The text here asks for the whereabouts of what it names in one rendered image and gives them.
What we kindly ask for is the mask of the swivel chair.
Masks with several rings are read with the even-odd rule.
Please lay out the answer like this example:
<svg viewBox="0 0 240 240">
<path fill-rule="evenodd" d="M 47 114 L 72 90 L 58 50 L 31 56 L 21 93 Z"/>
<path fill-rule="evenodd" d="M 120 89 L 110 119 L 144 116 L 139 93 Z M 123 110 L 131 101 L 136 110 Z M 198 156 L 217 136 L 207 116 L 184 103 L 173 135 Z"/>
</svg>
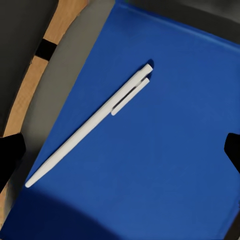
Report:
<svg viewBox="0 0 240 240">
<path fill-rule="evenodd" d="M 122 0 L 240 45 L 240 0 Z M 44 39 L 59 0 L 0 0 L 0 139 L 34 56 L 48 61 L 21 126 L 26 152 L 8 180 L 6 221 L 116 0 L 91 0 L 59 44 Z"/>
</svg>

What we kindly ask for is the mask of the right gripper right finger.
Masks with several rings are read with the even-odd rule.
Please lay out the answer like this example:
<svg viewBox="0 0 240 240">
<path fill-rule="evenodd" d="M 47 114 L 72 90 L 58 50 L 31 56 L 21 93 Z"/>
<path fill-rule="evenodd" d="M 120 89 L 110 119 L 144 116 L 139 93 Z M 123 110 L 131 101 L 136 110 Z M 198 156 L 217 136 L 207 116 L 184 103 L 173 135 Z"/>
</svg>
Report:
<svg viewBox="0 0 240 240">
<path fill-rule="evenodd" d="M 228 133 L 224 151 L 240 173 L 240 135 Z"/>
</svg>

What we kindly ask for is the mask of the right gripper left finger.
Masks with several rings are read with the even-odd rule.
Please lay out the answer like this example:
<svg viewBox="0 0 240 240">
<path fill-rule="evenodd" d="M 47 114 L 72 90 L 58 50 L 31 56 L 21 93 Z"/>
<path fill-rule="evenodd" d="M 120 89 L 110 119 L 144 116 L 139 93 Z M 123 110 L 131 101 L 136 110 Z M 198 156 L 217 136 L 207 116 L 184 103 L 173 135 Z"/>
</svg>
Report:
<svg viewBox="0 0 240 240">
<path fill-rule="evenodd" d="M 26 152 L 22 133 L 0 138 L 0 193 Z"/>
</svg>

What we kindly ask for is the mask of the folder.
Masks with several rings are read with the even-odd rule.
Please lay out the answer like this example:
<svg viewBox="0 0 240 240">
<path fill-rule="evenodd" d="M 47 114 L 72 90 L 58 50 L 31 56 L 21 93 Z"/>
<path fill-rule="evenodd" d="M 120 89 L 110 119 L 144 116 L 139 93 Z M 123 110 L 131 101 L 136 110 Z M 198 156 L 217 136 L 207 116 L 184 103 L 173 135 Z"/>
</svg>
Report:
<svg viewBox="0 0 240 240">
<path fill-rule="evenodd" d="M 148 84 L 25 183 L 149 64 Z M 0 240 L 240 240 L 240 45 L 116 0 Z"/>
</svg>

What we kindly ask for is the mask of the pen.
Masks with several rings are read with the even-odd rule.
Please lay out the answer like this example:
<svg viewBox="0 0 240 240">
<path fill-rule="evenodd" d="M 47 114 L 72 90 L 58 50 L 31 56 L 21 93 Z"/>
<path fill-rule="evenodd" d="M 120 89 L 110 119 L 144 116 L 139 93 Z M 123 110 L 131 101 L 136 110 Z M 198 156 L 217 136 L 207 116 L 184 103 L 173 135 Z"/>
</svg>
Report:
<svg viewBox="0 0 240 240">
<path fill-rule="evenodd" d="M 122 85 L 104 105 L 95 111 L 79 129 L 64 142 L 37 171 L 26 181 L 25 186 L 31 187 L 38 179 L 46 174 L 60 160 L 62 160 L 88 133 L 95 128 L 109 113 L 115 115 L 120 111 L 138 92 L 140 92 L 149 80 L 147 75 L 153 68 L 146 64 L 132 78 Z"/>
</svg>

